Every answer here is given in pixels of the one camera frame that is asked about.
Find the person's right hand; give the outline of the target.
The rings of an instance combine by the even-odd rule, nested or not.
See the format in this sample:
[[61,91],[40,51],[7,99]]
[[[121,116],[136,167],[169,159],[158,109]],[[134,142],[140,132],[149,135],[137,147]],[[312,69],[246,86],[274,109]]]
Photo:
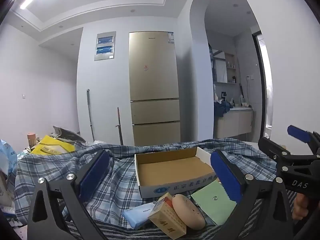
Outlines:
[[308,215],[308,198],[298,193],[295,197],[295,200],[293,202],[293,212],[292,212],[292,218],[294,220],[302,220],[304,217]]

